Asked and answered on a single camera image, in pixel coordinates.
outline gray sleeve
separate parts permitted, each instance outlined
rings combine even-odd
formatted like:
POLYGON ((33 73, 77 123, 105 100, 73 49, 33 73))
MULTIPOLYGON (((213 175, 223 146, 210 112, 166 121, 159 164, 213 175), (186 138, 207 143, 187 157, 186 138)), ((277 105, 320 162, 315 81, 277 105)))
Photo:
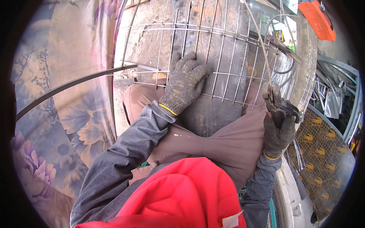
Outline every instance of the gray sleeve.
POLYGON ((249 224, 255 228, 265 227, 275 183, 275 172, 280 169, 281 162, 281 158, 269 160, 264 155, 261 155, 257 162, 256 173, 247 182, 246 194, 240 201, 245 211, 243 215, 248 223, 247 227, 250 227, 249 224))
POLYGON ((157 101, 145 106, 140 117, 117 142, 91 164, 72 207, 71 227, 90 221, 128 187, 128 180, 133 177, 131 170, 147 160, 167 133, 167 124, 175 121, 172 114, 159 107, 157 101))

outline thigh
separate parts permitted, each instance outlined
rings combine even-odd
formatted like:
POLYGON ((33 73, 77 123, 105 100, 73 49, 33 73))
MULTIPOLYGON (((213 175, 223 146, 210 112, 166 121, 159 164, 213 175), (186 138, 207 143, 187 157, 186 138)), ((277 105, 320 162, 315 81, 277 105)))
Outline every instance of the thigh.
MULTIPOLYGON (((166 79, 159 79, 159 85, 165 85, 166 79)), ((123 106, 130 124, 134 123, 140 116, 143 108, 151 104, 154 100, 159 100, 165 95, 165 88, 154 85, 136 83, 128 87, 123 96, 123 106)))
POLYGON ((216 161, 240 190, 256 171, 264 143, 266 105, 261 90, 251 82, 243 111, 245 115, 204 138, 203 156, 216 161))
POLYGON ((172 124, 148 158, 152 166, 175 162, 203 153, 203 137, 197 136, 180 125, 172 124))

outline orange tool case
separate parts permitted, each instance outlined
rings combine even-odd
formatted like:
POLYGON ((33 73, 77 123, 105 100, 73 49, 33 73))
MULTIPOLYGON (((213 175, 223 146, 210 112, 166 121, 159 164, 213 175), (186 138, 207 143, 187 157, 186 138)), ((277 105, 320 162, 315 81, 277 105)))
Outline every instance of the orange tool case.
POLYGON ((298 8, 311 24, 317 37, 320 40, 334 41, 336 33, 333 30, 332 22, 318 0, 302 0, 299 2, 298 8))

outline floral fabric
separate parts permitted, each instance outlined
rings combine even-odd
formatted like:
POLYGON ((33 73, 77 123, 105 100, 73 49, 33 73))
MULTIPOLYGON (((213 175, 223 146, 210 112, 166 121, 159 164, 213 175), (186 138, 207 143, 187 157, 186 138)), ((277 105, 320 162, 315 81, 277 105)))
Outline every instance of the floral fabric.
MULTIPOLYGON (((122 0, 45 1, 14 56, 17 111, 76 78, 112 68, 122 0)), ((72 205, 94 158, 116 141, 112 76, 71 87, 16 124, 14 165, 50 227, 69 227, 72 205)))

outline work glove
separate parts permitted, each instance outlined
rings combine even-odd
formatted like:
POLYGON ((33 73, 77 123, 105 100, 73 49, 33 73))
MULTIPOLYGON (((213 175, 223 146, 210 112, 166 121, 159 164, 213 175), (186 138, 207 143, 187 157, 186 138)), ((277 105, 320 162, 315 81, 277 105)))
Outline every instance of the work glove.
POLYGON ((212 69, 195 61, 195 54, 190 53, 183 58, 174 52, 171 58, 170 78, 165 88, 165 95, 158 104, 169 110, 175 116, 182 113, 201 94, 205 75, 212 69))
POLYGON ((270 160, 281 157, 285 149, 295 137, 295 117, 287 116, 281 128, 275 126, 274 120, 266 114, 264 118, 264 155, 270 160))

